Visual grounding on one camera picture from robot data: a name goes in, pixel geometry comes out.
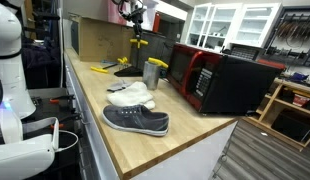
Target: wooden countertop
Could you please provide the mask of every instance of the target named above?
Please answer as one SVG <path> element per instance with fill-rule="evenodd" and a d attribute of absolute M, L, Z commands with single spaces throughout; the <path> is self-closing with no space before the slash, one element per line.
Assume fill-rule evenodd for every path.
<path fill-rule="evenodd" d="M 120 78 L 92 71 L 90 66 L 101 67 L 99 62 L 81 62 L 73 49 L 65 51 L 121 179 L 129 179 L 235 122 L 234 117 L 198 114 L 168 82 L 160 80 L 157 90 L 150 91 L 156 103 L 152 111 L 169 114 L 167 135 L 152 137 L 112 129 L 104 123 L 101 113 L 110 104 L 106 89 Z"/>

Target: microwave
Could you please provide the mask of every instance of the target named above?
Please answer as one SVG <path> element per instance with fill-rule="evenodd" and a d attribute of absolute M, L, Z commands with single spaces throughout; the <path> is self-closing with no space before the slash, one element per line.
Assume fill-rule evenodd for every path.
<path fill-rule="evenodd" d="M 175 44 L 167 79 L 200 113 L 256 111 L 281 69 L 252 60 Z"/>

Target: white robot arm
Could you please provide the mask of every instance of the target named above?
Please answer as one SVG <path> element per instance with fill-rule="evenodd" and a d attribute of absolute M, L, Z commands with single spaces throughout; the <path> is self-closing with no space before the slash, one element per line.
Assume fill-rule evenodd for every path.
<path fill-rule="evenodd" d="M 21 119 L 35 111 L 24 78 L 21 24 L 14 15 L 23 2 L 0 0 L 0 130 L 5 142 L 0 145 L 0 179 L 9 180 L 44 171 L 52 164 L 55 152 L 60 151 L 56 118 L 53 135 L 23 140 Z"/>

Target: microwave handle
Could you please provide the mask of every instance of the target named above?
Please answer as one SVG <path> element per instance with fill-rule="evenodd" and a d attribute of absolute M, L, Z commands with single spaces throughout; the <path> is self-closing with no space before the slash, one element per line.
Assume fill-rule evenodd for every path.
<path fill-rule="evenodd" d="M 190 78 L 190 76 L 191 76 L 191 69 L 192 69 L 192 67 L 193 67 L 193 65 L 194 65 L 194 63 L 195 63 L 195 61 L 196 61 L 196 59 L 199 58 L 199 57 L 201 57 L 202 55 L 203 55 L 203 51 L 198 51 L 198 52 L 196 52 L 196 53 L 193 55 L 193 57 L 192 57 L 192 59 L 191 59 L 191 62 L 189 63 L 189 66 L 188 66 L 188 68 L 187 68 L 187 70 L 186 70 L 186 75 L 185 75 L 185 78 L 184 78 L 183 84 L 182 84 L 182 94 L 184 94 L 184 95 L 187 94 L 187 92 L 186 92 L 186 86 L 187 86 L 187 84 L 188 84 L 188 82 L 189 82 L 189 78 Z"/>

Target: microwave control panel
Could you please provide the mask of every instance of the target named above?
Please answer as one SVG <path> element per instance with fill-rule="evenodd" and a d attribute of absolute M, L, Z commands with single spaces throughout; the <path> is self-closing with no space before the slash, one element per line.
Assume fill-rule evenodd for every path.
<path fill-rule="evenodd" d="M 206 91 L 208 90 L 209 83 L 212 78 L 212 72 L 207 70 L 206 68 L 202 68 L 201 73 L 199 75 L 197 84 L 196 84 L 196 90 L 195 95 L 199 99 L 203 99 Z"/>

